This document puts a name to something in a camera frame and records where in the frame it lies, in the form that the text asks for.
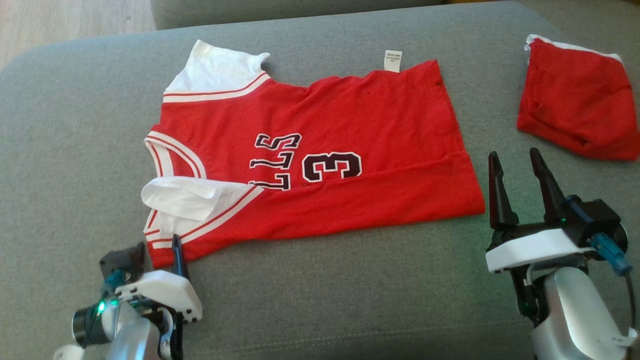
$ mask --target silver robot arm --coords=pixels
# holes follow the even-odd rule
[[[511,210],[497,154],[489,156],[490,224],[495,230],[485,255],[489,271],[511,274],[518,310],[534,326],[537,360],[635,359],[640,353],[630,357],[633,351],[628,351],[636,338],[632,267],[624,258],[628,244],[620,217],[602,200],[565,197],[540,152],[533,148],[530,156],[545,221],[524,225]],[[588,277],[592,259],[607,260],[618,276],[627,277],[632,308],[627,335],[620,333]],[[534,279],[535,270],[548,274]]]
[[[72,334],[78,346],[58,349],[54,360],[80,360],[88,345],[106,343],[107,360],[182,360],[182,327],[202,319],[202,303],[178,236],[172,249],[172,272],[144,273],[144,244],[105,255],[100,302],[76,311]]]

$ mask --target white label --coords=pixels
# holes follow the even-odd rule
[[[616,344],[621,347],[629,347],[631,346],[631,343],[634,342],[634,338],[629,338],[627,336],[622,336],[622,335],[613,335],[606,338],[602,338],[600,341],[604,343]]]
[[[400,60],[402,51],[385,50],[385,70],[400,72]]]

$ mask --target couch cushion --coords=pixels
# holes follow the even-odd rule
[[[495,150],[514,210],[540,221],[536,146],[565,193],[605,199],[638,238],[637,163],[581,158],[516,130],[530,33],[571,40],[499,2],[176,29],[22,55],[0,74],[0,354],[46,359],[72,342],[73,312],[99,296],[99,258],[143,239],[140,190],[154,166],[142,139],[197,39],[269,51],[267,71],[296,85],[363,76],[386,49],[404,52],[403,69],[436,58],[485,196]],[[248,242],[194,261],[205,315],[185,330],[186,358],[530,358],[511,278],[486,270],[491,233],[482,215]],[[639,256],[632,242],[630,258]],[[624,281],[606,264],[591,273],[624,328]]]
[[[150,0],[156,29],[371,12],[442,4],[442,0]]]

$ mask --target jersey number 3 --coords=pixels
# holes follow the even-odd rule
[[[278,151],[276,157],[279,161],[267,159],[251,159],[249,168],[258,166],[289,170],[295,149],[302,141],[302,135],[295,133],[278,136],[273,139],[267,134],[258,134],[255,139],[256,148],[265,148]],[[308,154],[302,160],[302,177],[310,183],[318,183],[323,180],[325,172],[340,172],[341,178],[359,176],[362,174],[362,159],[355,152],[329,152],[323,154]],[[250,184],[277,190],[291,189],[291,174],[281,172],[274,175],[277,182],[249,181]]]

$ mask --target red stripe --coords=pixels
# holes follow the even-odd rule
[[[260,79],[262,76],[265,76],[266,74],[267,74],[266,72],[263,72],[262,74],[258,75],[258,77],[255,78],[251,83],[249,83],[249,85],[247,85],[244,88],[239,89],[239,90],[219,91],[219,92],[193,92],[193,93],[188,93],[188,94],[169,93],[169,94],[164,94],[163,96],[218,95],[218,94],[229,94],[229,93],[232,93],[232,92],[240,92],[240,91],[246,90],[247,88],[249,88],[249,86],[252,86],[256,81],[258,81],[258,79]]]
[[[154,223],[154,220],[156,219],[156,215],[158,214],[158,210],[154,210],[154,214],[151,216],[151,220],[149,221],[149,226],[147,226],[147,229],[151,228],[151,224]]]
[[[158,142],[164,143],[166,145],[170,145],[173,146],[176,150],[178,150],[182,155],[184,155],[193,165],[193,167],[196,169],[196,172],[198,173],[198,177],[202,177],[202,174],[200,173],[200,169],[196,166],[196,162],[193,161],[193,159],[191,159],[191,157],[189,155],[187,155],[184,151],[182,151],[179,147],[177,147],[175,144],[172,144],[170,142],[167,142],[165,140],[162,140],[160,138],[156,138],[155,136],[151,136],[151,135],[147,135],[147,138],[149,139],[154,139]]]
[[[163,171],[162,171],[162,163],[160,162],[160,156],[158,155],[158,152],[156,151],[156,147],[151,145],[151,150],[153,150],[154,154],[156,155],[156,161],[158,162],[158,170],[160,170],[160,176],[164,176]]]
[[[206,222],[206,223],[204,223],[204,224],[202,224],[202,225],[200,225],[200,226],[196,227],[195,229],[191,230],[190,232],[188,232],[188,233],[186,233],[186,234],[183,234],[183,235],[180,235],[180,237],[181,237],[181,238],[187,237],[187,236],[189,236],[190,234],[193,234],[195,231],[198,231],[198,230],[202,229],[203,227],[205,227],[205,226],[207,226],[207,225],[211,224],[212,222],[216,221],[216,220],[217,220],[217,219],[219,219],[221,216],[223,216],[224,214],[228,213],[228,212],[229,212],[229,211],[231,211],[233,208],[235,208],[235,207],[236,207],[236,206],[237,206],[237,205],[238,205],[242,200],[244,200],[244,198],[245,198],[245,197],[247,197],[247,196],[249,195],[249,193],[251,193],[252,191],[254,191],[254,189],[255,189],[256,187],[257,187],[257,186],[253,186],[253,187],[251,188],[251,190],[247,191],[244,195],[242,195],[242,196],[240,197],[240,199],[238,199],[238,200],[237,200],[237,201],[236,201],[236,202],[235,202],[231,207],[229,207],[228,209],[226,209],[225,211],[223,211],[220,215],[218,215],[218,216],[214,217],[213,219],[209,220],[208,222]],[[151,234],[158,233],[159,231],[160,231],[160,230],[151,231],[151,232],[149,232],[149,233],[146,233],[146,234],[145,234],[145,236],[148,236],[148,235],[151,235]],[[149,242],[149,244],[153,244],[153,243],[155,243],[155,242],[159,242],[159,241],[169,241],[169,240],[171,240],[171,239],[156,239],[156,240],[151,240],[151,241],[148,241],[148,242]]]
[[[155,234],[155,233],[159,233],[159,232],[160,232],[160,229],[158,229],[158,230],[153,230],[153,231],[149,231],[148,233],[145,233],[145,236],[149,236],[149,235],[151,235],[151,234]]]
[[[231,209],[233,209],[234,207],[236,207],[236,206],[237,206],[237,205],[238,205],[238,204],[239,204],[239,203],[240,203],[240,202],[241,202],[245,197],[247,197],[247,195],[249,195],[249,193],[251,193],[251,192],[252,192],[256,187],[257,187],[257,186],[255,186],[255,185],[254,185],[254,186],[251,188],[251,190],[247,191],[244,195],[242,195],[242,196],[240,197],[240,199],[238,199],[238,200],[237,200],[237,201],[236,201],[236,202],[235,202],[235,203],[234,203],[230,208],[228,208],[228,209],[226,209],[225,211],[223,211],[220,215],[218,215],[218,216],[214,217],[213,219],[209,220],[208,222],[206,222],[206,223],[204,223],[204,224],[202,224],[202,225],[200,225],[200,226],[196,227],[195,229],[191,230],[190,232],[188,232],[188,233],[186,233],[186,234],[183,234],[183,235],[182,235],[182,236],[180,236],[180,237],[181,237],[181,238],[187,237],[187,236],[189,236],[189,235],[193,234],[194,232],[196,232],[196,231],[198,231],[198,230],[202,229],[203,227],[205,227],[205,226],[207,226],[207,225],[211,224],[212,222],[216,221],[216,220],[217,220],[217,219],[219,219],[221,216],[223,216],[224,214],[226,214],[226,213],[228,213],[229,211],[231,211]]]

